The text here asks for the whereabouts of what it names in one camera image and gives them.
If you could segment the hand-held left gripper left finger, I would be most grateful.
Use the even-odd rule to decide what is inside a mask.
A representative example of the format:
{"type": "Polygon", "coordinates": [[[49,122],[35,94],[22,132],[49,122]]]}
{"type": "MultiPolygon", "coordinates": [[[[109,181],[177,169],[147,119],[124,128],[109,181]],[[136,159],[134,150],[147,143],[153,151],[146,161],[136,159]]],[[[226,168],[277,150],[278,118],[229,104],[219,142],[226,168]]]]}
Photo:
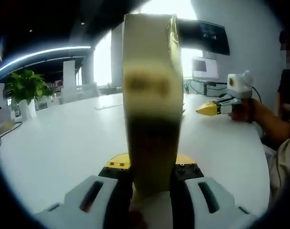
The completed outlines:
{"type": "Polygon", "coordinates": [[[133,173],[129,155],[111,158],[97,176],[90,176],[35,219],[46,229],[129,229],[133,173]]]}

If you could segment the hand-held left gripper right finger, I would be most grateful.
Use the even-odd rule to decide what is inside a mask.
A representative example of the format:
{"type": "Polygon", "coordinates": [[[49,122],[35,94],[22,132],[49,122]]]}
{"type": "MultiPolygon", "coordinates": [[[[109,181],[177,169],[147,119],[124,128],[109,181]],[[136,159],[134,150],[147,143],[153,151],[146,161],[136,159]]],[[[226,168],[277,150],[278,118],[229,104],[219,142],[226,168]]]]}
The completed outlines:
{"type": "Polygon", "coordinates": [[[178,154],[170,198],[175,229],[248,229],[256,216],[235,204],[234,196],[206,177],[196,162],[178,154]]]}

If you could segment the person's right hand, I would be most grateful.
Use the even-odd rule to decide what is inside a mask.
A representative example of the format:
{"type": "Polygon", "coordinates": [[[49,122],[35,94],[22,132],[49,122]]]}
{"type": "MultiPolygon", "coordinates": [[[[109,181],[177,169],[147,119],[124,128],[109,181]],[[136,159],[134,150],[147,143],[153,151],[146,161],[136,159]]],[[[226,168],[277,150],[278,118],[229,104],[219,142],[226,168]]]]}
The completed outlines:
{"type": "Polygon", "coordinates": [[[232,120],[252,123],[256,114],[256,105],[258,101],[253,98],[243,99],[241,104],[234,105],[229,114],[232,120]]]}

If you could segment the person's left hand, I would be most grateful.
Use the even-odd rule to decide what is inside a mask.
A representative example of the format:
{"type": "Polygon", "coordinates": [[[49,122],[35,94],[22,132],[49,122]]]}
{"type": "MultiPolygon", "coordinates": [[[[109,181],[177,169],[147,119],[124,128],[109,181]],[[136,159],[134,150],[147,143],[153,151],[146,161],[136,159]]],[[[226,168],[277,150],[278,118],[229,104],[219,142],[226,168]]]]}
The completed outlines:
{"type": "Polygon", "coordinates": [[[132,229],[147,229],[148,225],[145,222],[143,214],[135,208],[129,209],[129,221],[132,229]]]}

